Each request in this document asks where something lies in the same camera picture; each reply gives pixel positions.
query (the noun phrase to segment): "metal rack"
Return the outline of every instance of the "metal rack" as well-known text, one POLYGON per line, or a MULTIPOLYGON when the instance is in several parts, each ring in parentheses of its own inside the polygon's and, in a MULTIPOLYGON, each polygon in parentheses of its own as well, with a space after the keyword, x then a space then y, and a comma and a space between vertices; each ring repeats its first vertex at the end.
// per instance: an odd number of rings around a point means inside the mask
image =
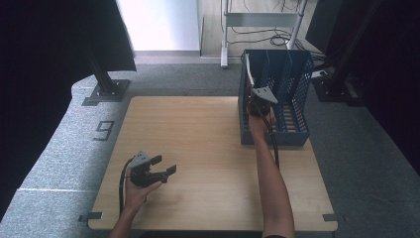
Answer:
POLYGON ((223 14, 223 33, 221 67, 228 67, 228 27, 279 27, 292 28, 290 41, 287 42, 288 50, 293 49, 294 42, 302 23, 303 13, 307 0, 302 0, 299 11, 296 13, 231 13, 229 12, 229 0, 225 1, 223 14))

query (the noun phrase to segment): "black pole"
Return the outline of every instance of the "black pole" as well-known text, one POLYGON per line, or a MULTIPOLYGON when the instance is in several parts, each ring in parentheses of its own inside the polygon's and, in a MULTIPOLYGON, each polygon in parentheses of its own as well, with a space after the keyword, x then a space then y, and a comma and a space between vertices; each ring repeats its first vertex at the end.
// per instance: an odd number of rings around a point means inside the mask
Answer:
POLYGON ((113 92, 114 91, 114 83, 111 80, 111 77, 108 75, 108 72, 103 70, 96 59, 95 53, 92 51, 91 47, 86 44, 85 45, 85 55, 87 61, 89 62, 89 66, 92 69, 93 74, 98 80, 98 85, 100 87, 101 92, 113 92))
POLYGON ((332 75, 312 79, 312 83, 314 84, 315 91, 320 101, 347 102, 349 105, 355 106, 363 105, 360 98, 353 98, 351 96, 346 85, 346 79, 351 70, 350 59, 355 56, 357 45, 380 3, 381 0, 374 0, 370 4, 362 23, 355 30, 349 45, 345 48, 343 57, 340 59, 335 72, 332 75))

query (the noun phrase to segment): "gray carpet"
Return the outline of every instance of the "gray carpet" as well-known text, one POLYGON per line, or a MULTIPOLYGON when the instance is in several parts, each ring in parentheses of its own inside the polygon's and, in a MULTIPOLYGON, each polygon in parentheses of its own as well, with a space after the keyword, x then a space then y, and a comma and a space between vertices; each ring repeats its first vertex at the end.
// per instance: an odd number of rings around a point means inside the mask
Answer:
MULTIPOLYGON (((72 87, 72 101, 50 143, 16 192, 1 237, 106 237, 79 216, 91 210, 130 99, 137 95, 237 96, 241 66, 139 64, 122 102, 81 106, 96 81, 72 87), (108 140, 96 131, 113 121, 108 140)), ((298 232, 297 237, 420 237, 420 178, 366 108, 321 103, 310 86, 305 115, 311 142, 339 228, 298 232)), ((142 232, 133 232, 139 236, 142 232)), ((143 237, 260 237, 259 233, 147 232, 143 237)))

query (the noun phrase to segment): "forearm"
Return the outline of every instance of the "forearm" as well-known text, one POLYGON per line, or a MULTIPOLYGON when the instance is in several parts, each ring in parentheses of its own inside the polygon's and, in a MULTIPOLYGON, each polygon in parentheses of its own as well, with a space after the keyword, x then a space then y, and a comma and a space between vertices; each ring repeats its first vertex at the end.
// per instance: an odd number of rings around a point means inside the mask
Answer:
POLYGON ((133 220, 136 217, 137 211, 125 207, 121 213, 114 229, 110 234, 110 238, 129 237, 133 220))
POLYGON ((293 237, 293 213, 283 177, 264 136, 255 137, 255 145, 264 227, 274 223, 286 237, 293 237))

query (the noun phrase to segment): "black curtain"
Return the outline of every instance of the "black curtain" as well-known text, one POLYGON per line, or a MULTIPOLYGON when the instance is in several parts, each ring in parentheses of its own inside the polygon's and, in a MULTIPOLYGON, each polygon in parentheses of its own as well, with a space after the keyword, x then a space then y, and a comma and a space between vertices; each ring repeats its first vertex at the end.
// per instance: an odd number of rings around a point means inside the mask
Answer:
POLYGON ((2 1, 0 24, 3 216, 64 115, 72 85, 93 74, 84 49, 107 71, 136 66, 113 0, 2 1))
POLYGON ((352 73, 368 110, 420 175, 419 12, 416 1, 382 0, 352 73))

